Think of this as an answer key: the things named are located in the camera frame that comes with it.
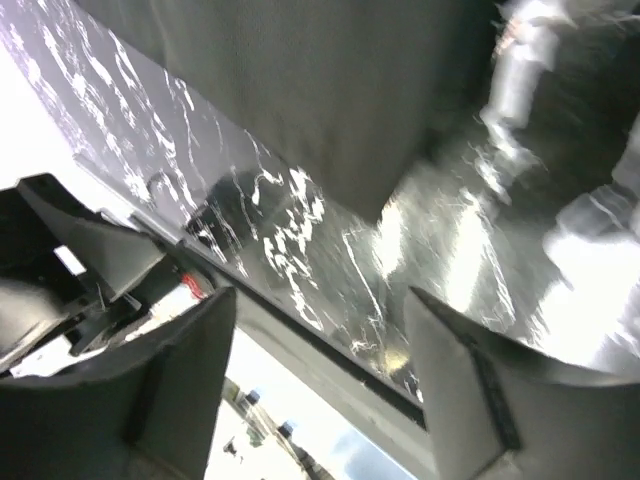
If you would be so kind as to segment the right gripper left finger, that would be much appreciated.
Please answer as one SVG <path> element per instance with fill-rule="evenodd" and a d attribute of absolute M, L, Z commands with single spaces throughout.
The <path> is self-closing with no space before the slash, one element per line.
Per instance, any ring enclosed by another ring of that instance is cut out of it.
<path fill-rule="evenodd" d="M 52 376 L 3 380 L 2 478 L 203 478 L 235 320 L 223 288 Z"/>

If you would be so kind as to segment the black t shirt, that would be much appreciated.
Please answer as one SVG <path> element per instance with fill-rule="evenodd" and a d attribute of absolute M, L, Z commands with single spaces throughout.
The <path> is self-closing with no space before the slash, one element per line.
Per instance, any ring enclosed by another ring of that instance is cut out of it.
<path fill-rule="evenodd" d="M 374 223 L 482 86 L 491 1 L 85 1 L 333 201 Z"/>

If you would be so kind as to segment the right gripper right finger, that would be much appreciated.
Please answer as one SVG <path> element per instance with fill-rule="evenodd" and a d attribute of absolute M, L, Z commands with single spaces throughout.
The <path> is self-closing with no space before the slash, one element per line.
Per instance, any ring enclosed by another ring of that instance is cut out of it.
<path fill-rule="evenodd" d="M 638 478 L 637 381 L 549 357 L 417 287 L 404 320 L 441 478 Z"/>

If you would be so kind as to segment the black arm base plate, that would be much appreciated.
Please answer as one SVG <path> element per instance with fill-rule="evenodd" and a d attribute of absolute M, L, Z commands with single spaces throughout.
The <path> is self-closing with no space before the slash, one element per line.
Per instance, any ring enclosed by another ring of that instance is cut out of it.
<path fill-rule="evenodd" d="M 197 241 L 132 212 L 115 224 L 153 233 L 236 289 L 238 319 L 231 365 L 260 387 L 262 405 L 294 419 L 294 437 L 345 479 L 435 479 L 420 407 L 362 362 L 271 302 L 234 269 L 214 262 Z"/>

